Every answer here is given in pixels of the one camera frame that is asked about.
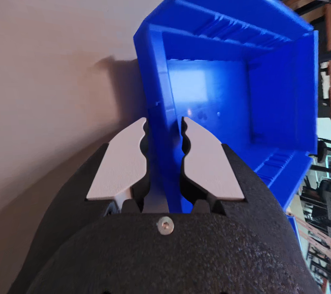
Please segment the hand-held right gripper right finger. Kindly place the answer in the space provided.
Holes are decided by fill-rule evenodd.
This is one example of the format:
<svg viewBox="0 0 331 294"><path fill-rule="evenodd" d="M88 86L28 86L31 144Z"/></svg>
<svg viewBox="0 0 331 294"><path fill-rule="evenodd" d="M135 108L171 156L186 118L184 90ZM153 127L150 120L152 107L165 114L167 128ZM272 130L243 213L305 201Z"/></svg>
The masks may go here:
<svg viewBox="0 0 331 294"><path fill-rule="evenodd" d="M189 117L181 119L181 135L182 196L192 205L198 200L206 201L210 209L216 209L219 201L245 201L222 143Z"/></svg>

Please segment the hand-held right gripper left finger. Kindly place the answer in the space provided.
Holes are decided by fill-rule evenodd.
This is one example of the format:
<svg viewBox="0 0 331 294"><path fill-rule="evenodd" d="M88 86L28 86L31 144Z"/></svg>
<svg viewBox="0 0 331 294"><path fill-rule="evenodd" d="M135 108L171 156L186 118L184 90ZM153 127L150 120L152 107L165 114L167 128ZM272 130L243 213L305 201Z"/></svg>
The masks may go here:
<svg viewBox="0 0 331 294"><path fill-rule="evenodd" d="M86 199L113 200L119 210L132 199L142 211L150 190L147 154L148 120L142 117L111 139Z"/></svg>

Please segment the blue plastic bin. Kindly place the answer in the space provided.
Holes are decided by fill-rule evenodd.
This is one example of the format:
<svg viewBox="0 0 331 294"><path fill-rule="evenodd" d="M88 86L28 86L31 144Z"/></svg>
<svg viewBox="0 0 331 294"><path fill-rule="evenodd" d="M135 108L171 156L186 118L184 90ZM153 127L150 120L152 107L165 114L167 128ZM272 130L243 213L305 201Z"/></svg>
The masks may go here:
<svg viewBox="0 0 331 294"><path fill-rule="evenodd" d="M288 221L291 224L291 227L294 231L294 234L295 234L295 237L297 239L298 245L299 245L300 249L302 250L302 245L301 245L301 240L300 240L299 229L298 229L297 222L296 222L296 217L292 214L286 214L286 217L287 217Z"/></svg>
<svg viewBox="0 0 331 294"><path fill-rule="evenodd" d="M192 209L179 188L184 116L286 210L317 151L318 32L279 0L164 0L133 39L169 211Z"/></svg>

